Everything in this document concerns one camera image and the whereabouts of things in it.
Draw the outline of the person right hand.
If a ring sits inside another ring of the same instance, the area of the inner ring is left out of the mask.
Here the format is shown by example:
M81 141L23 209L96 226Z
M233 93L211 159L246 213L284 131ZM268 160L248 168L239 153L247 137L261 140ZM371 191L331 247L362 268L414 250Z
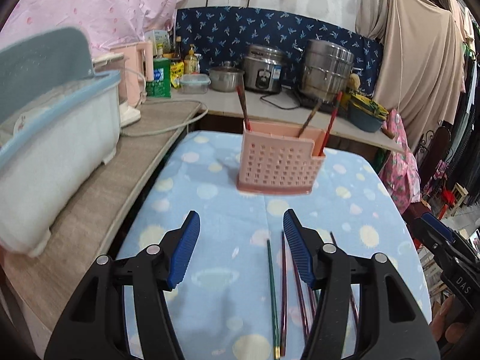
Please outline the person right hand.
M448 343L456 344L467 330L467 325L462 322L447 323L448 313L451 311L455 295L450 295L439 307L438 312L430 323L430 330L435 341L439 341L444 337Z

